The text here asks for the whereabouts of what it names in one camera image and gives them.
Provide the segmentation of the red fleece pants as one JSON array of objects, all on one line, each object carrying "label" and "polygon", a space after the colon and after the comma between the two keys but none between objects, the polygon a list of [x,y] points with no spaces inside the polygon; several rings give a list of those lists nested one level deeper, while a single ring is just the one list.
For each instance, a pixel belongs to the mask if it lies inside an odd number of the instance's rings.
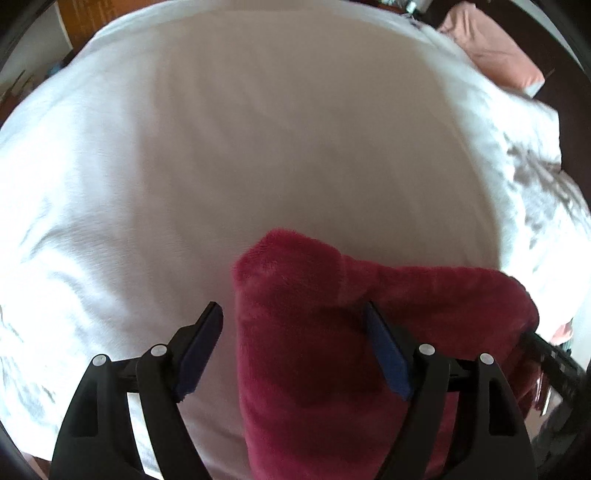
[{"label": "red fleece pants", "polygon": [[257,479],[371,479],[407,413],[363,326],[384,319],[442,354],[491,354],[522,412],[539,371],[518,343],[536,329],[526,289],[496,270],[391,268],[276,229],[233,268],[238,391]]}]

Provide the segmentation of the dark wooden headboard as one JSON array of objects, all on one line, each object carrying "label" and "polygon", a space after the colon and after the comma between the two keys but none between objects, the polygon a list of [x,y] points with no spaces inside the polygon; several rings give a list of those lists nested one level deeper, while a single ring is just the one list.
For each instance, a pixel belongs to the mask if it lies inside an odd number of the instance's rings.
[{"label": "dark wooden headboard", "polygon": [[540,68],[537,98],[559,114],[563,167],[580,185],[590,182],[590,81],[567,50],[511,1],[477,1]]}]

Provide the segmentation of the pink pillow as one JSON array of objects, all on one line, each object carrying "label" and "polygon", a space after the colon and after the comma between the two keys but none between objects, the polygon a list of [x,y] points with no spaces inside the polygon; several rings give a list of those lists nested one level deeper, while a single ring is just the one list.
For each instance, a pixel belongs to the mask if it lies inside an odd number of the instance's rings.
[{"label": "pink pillow", "polygon": [[461,47],[476,67],[497,86],[533,98],[545,83],[538,66],[515,40],[474,3],[452,7],[438,31]]}]

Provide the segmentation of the white bed blanket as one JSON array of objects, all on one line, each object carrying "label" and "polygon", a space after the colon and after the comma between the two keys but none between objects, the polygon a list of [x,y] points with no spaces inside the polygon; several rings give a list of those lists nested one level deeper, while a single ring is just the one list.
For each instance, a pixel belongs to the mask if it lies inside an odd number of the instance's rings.
[{"label": "white bed blanket", "polygon": [[391,268],[516,279],[551,338],[589,293],[590,213],[559,117],[429,26],[339,1],[165,2],[99,31],[1,130],[1,420],[52,453],[91,358],[207,303],[181,403],[216,479],[253,479],[233,268],[270,231]]}]

